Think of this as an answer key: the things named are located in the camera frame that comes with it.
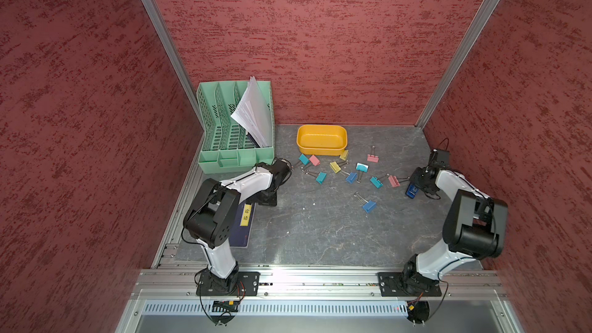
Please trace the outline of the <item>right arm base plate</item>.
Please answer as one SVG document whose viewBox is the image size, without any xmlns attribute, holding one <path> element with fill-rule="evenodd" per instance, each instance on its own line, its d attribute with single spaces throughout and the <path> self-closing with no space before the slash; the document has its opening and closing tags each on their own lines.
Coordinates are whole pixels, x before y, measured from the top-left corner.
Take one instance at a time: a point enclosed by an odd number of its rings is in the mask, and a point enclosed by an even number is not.
<svg viewBox="0 0 592 333">
<path fill-rule="evenodd" d="M 378 285 L 382 297 L 417 298 L 441 297 L 439 282 L 421 274 L 403 272 L 379 272 Z"/>
</svg>

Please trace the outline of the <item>blue binder clip front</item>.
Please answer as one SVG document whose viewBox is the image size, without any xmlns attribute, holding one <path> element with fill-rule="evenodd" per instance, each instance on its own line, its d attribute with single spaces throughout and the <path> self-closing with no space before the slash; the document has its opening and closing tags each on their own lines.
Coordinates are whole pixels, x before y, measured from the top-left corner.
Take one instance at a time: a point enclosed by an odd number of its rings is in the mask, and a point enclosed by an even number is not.
<svg viewBox="0 0 592 333">
<path fill-rule="evenodd" d="M 365 213 L 369 214 L 371 213 L 376 207 L 377 207 L 377 203 L 372 201 L 372 200 L 367 200 L 365 199 L 365 197 L 362 197 L 361 194 L 359 194 L 358 192 L 355 192 L 353 194 L 353 196 L 355 198 L 357 198 L 358 200 L 360 200 L 363 205 L 362 205 L 362 209 L 365 211 Z"/>
</svg>

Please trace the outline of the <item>yellow plastic storage box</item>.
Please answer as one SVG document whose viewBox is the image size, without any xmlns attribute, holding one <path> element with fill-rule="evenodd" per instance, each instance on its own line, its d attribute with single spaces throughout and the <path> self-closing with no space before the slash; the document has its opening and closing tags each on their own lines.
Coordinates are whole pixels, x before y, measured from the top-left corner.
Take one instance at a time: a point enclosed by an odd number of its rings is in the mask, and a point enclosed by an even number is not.
<svg viewBox="0 0 592 333">
<path fill-rule="evenodd" d="M 297 145 L 305 155 L 337 157 L 348 146 L 348 134 L 337 125 L 302 125 L 298 128 Z"/>
</svg>

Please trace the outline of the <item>teal white binder clip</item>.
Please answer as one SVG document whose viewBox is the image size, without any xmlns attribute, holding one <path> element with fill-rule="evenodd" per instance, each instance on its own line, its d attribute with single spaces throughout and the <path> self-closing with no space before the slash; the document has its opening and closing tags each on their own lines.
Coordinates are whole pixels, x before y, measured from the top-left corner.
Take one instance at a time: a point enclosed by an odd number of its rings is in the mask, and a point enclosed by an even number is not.
<svg viewBox="0 0 592 333">
<path fill-rule="evenodd" d="M 357 163 L 356 170 L 366 173 L 368 171 L 368 165 L 364 163 Z"/>
</svg>

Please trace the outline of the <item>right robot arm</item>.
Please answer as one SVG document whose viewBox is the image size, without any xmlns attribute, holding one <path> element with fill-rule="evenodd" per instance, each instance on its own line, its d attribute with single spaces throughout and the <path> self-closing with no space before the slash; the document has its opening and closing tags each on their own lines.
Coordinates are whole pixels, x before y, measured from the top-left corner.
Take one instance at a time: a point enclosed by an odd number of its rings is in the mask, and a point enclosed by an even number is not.
<svg viewBox="0 0 592 333">
<path fill-rule="evenodd" d="M 414 173 L 412 184 L 452 201 L 442 226 L 442 238 L 405 265 L 401 283 L 419 294 L 437 286 L 448 272 L 465 263 L 499 257 L 504 249 L 508 205 L 472 185 L 452 170 L 428 169 Z"/>
</svg>

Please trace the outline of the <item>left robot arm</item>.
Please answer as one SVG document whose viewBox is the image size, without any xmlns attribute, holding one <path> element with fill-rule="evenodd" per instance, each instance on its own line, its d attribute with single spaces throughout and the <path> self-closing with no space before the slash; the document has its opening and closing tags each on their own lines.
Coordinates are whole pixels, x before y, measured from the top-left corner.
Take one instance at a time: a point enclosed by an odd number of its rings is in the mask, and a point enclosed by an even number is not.
<svg viewBox="0 0 592 333">
<path fill-rule="evenodd" d="M 183 228 L 201 247 L 208 262 L 198 283 L 204 291 L 212 289 L 222 295 L 239 292 L 239 264 L 229 238 L 240 205 L 275 207 L 278 189 L 291 174 L 289 161 L 276 159 L 271 164 L 258 163 L 237 177 L 206 179 L 199 187 L 183 218 Z"/>
</svg>

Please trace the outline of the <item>pink binder clip back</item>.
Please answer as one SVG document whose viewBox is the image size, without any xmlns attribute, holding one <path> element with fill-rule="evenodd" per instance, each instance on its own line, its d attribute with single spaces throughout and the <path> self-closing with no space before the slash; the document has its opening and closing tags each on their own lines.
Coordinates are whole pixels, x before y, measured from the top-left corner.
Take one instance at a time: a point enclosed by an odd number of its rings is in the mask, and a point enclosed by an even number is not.
<svg viewBox="0 0 592 333">
<path fill-rule="evenodd" d="M 371 146 L 370 153 L 367 155 L 367 161 L 371 163 L 379 163 L 379 157 L 376 155 L 375 146 Z"/>
</svg>

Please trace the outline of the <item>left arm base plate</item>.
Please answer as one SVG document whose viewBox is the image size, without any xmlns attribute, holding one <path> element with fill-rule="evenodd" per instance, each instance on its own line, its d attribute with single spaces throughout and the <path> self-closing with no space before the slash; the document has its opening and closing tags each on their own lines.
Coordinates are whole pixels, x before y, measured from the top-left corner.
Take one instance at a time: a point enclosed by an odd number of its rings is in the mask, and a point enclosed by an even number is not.
<svg viewBox="0 0 592 333">
<path fill-rule="evenodd" d="M 205 269 L 194 275 L 198 296 L 251 297 L 256 296 L 261 274 L 254 271 L 236 271 L 222 279 Z"/>
</svg>

